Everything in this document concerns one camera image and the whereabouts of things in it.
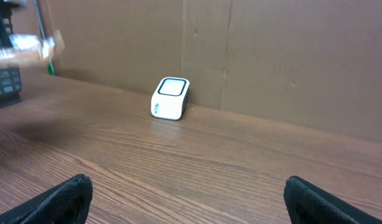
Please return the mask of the brown white snack bag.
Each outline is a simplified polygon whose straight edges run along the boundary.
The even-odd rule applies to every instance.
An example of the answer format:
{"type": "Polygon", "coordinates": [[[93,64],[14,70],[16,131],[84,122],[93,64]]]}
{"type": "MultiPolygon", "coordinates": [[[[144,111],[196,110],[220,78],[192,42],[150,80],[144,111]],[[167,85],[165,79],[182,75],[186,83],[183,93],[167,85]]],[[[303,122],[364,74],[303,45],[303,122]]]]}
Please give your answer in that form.
{"type": "Polygon", "coordinates": [[[11,34],[9,40],[12,47],[0,47],[0,67],[46,64],[65,48],[59,30],[47,39],[40,40],[31,34],[11,34]]]}

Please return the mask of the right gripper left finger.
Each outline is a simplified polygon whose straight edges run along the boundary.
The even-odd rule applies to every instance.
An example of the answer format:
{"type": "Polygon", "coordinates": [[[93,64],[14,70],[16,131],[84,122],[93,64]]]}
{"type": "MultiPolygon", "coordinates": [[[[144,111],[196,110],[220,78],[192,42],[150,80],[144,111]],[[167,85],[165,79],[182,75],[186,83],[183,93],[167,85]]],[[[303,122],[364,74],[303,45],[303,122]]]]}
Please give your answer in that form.
{"type": "Polygon", "coordinates": [[[92,198],[91,179],[77,174],[0,214],[0,224],[85,224],[92,198]]]}

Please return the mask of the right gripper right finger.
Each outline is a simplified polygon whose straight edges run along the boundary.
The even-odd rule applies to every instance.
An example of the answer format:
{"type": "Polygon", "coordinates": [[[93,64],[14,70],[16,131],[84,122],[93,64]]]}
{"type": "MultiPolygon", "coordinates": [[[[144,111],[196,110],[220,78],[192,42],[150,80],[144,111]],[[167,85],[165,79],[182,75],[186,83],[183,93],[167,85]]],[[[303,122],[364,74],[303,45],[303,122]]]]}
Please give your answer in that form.
{"type": "Polygon", "coordinates": [[[286,180],[284,201],[292,224],[382,224],[298,176],[286,180]]]}

